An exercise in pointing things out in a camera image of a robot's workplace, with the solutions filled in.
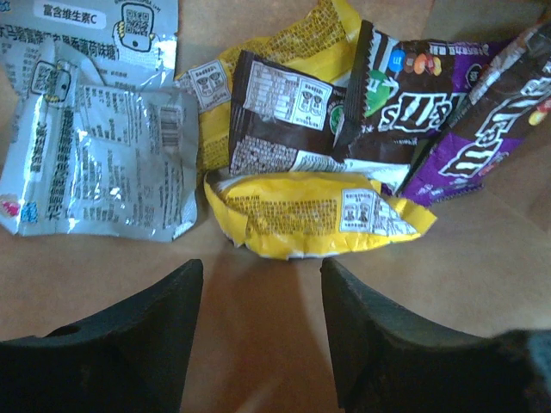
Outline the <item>purple chocolate candy packet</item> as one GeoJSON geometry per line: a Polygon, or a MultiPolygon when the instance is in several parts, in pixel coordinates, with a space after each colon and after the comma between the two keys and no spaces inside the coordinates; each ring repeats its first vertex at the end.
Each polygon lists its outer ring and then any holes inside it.
{"type": "Polygon", "coordinates": [[[427,207],[474,191],[550,112],[550,23],[522,32],[485,68],[423,148],[399,197],[427,207]]]}

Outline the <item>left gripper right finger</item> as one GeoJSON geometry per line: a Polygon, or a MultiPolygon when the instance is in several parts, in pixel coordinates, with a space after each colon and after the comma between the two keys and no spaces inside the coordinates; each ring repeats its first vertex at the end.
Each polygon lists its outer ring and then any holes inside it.
{"type": "Polygon", "coordinates": [[[346,412],[548,412],[549,330],[479,337],[320,268],[337,402],[346,412]]]}

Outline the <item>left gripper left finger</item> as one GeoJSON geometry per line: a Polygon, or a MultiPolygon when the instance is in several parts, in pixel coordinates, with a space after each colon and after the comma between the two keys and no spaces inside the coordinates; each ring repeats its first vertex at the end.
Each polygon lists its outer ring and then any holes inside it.
{"type": "Polygon", "coordinates": [[[178,412],[203,265],[50,334],[1,343],[3,412],[178,412]]]}

